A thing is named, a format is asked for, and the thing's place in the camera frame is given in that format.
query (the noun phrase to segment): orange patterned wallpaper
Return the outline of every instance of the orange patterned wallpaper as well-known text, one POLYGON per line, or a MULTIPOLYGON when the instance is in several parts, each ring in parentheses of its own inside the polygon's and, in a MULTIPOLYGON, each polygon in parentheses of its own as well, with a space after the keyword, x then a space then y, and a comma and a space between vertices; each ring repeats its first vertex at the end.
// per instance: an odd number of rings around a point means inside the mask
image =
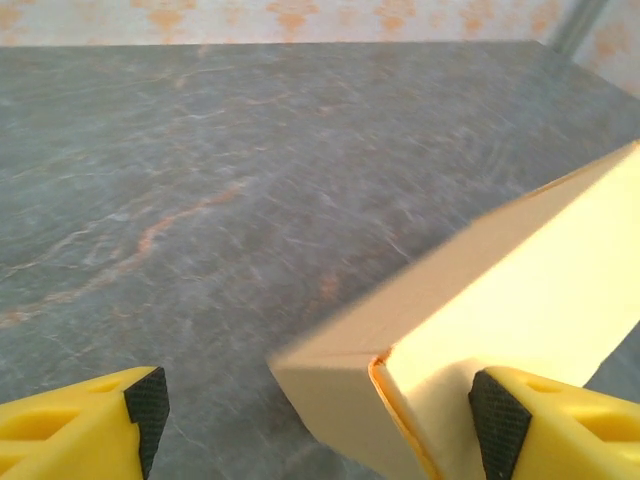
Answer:
POLYGON ((640 97, 640 0, 609 2, 576 61, 640 97))
POLYGON ((0 44, 538 39, 575 0, 0 0, 0 44))

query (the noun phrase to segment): gray marble countertop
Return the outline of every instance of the gray marble countertop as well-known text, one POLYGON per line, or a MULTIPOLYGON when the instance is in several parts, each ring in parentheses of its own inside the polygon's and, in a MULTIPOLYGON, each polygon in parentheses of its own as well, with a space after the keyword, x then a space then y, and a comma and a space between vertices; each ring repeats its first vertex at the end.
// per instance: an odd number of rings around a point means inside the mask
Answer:
MULTIPOLYGON (((0 402, 164 366, 156 480, 377 478, 265 355, 640 137, 639 101, 535 43, 13 48, 0 71, 0 402)), ((591 385, 640 400, 639 344, 591 385)))

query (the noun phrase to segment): yellow plastic part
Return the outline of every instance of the yellow plastic part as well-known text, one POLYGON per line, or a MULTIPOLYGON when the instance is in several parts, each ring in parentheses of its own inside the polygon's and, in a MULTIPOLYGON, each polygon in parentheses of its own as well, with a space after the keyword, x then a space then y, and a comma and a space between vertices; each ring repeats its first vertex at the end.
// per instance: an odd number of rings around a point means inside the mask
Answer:
POLYGON ((512 480, 640 479, 640 405, 508 367, 485 371, 532 414, 512 480))
POLYGON ((0 405, 0 480, 140 480, 124 390, 139 367, 0 405))

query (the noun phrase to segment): beige box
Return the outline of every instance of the beige box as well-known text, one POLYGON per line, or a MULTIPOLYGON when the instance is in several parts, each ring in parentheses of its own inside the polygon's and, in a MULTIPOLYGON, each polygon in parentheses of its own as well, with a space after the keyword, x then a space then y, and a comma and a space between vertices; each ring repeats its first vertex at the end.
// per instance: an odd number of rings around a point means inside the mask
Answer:
POLYGON ((336 451, 391 479, 480 479, 474 373, 581 386, 638 320, 636 142, 481 217, 270 367, 336 451))

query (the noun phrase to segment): countertop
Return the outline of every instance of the countertop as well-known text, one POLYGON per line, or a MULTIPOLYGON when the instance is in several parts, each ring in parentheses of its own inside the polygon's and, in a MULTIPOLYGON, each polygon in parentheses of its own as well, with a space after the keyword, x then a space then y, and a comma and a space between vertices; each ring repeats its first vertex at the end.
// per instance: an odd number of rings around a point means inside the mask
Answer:
MULTIPOLYGON (((0 402, 167 371, 152 479, 372 479, 265 356, 640 137, 536 43, 0 49, 0 402)), ((640 331, 591 386, 640 401, 640 331)))

